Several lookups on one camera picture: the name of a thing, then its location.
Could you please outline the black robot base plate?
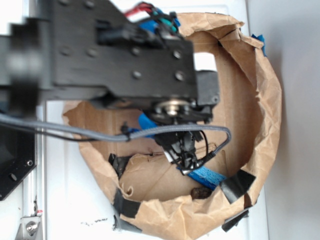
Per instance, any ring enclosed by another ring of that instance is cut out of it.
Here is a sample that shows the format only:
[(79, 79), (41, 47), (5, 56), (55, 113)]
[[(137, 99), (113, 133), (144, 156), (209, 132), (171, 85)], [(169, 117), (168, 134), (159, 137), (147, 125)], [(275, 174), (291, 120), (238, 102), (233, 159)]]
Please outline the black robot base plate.
[(4, 201), (35, 168), (35, 135), (0, 127), (0, 200)]

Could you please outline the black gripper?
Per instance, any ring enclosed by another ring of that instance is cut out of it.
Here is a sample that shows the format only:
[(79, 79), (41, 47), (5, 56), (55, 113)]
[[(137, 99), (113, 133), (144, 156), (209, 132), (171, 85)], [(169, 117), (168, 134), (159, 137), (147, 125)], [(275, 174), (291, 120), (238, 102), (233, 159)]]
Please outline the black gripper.
[[(213, 108), (220, 101), (218, 73), (200, 70), (196, 73), (197, 100), (170, 100), (161, 102), (154, 110), (143, 113), (158, 127), (165, 125), (186, 125), (212, 121)], [(151, 136), (161, 146), (168, 161), (182, 170), (194, 171), (216, 156), (217, 151), (209, 151), (208, 138), (204, 131), (170, 131)]]

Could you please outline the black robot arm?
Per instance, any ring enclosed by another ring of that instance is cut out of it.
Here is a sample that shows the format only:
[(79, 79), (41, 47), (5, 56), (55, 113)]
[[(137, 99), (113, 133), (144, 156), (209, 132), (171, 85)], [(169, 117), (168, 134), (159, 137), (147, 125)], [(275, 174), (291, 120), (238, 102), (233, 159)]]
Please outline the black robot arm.
[[(194, 46), (175, 13), (152, 9), (132, 22), (108, 0), (42, 0), (40, 15), (12, 24), (0, 37), (0, 124), (22, 131), (55, 130), (88, 140), (128, 142), (155, 136), (190, 173), (217, 155), (197, 158), (194, 142), (210, 130), (219, 102), (218, 76), (197, 71)], [(156, 127), (119, 135), (35, 120), (48, 100), (87, 100), (102, 109), (142, 110)]]

